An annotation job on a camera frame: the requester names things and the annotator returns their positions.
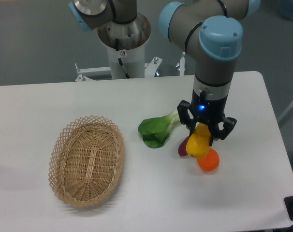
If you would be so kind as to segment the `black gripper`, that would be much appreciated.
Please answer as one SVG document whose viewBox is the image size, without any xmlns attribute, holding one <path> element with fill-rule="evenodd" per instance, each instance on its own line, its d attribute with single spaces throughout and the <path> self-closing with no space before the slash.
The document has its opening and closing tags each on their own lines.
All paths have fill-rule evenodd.
<svg viewBox="0 0 293 232">
<path fill-rule="evenodd" d="M 189 136 L 194 133 L 197 122 L 201 122 L 208 125 L 210 131 L 209 146 L 213 145 L 213 141 L 224 140 L 237 123 L 235 118 L 224 116 L 227 98 L 228 95 L 218 100 L 206 98 L 204 101 L 200 101 L 200 96 L 193 90 L 191 103 L 182 100 L 177 106 L 177 111 L 180 123 L 189 130 Z M 223 123 L 223 129 L 220 130 L 219 124 L 221 122 Z"/>
</svg>

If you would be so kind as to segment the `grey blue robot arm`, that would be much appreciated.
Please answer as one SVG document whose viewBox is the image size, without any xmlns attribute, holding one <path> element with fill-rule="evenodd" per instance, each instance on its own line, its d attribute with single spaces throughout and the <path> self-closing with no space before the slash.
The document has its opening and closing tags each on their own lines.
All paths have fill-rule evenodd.
<svg viewBox="0 0 293 232">
<path fill-rule="evenodd" d="M 255 12 L 258 0 L 174 1 L 159 16 L 163 36 L 196 62 L 191 102 L 178 105 L 181 123 L 194 132 L 208 126 L 211 141 L 224 140 L 236 120 L 226 117 L 229 88 L 242 49 L 240 20 Z M 144 46 L 151 34 L 148 19 L 134 0 L 73 0 L 69 8 L 80 28 L 96 29 L 107 47 L 114 79 L 145 77 Z"/>
</svg>

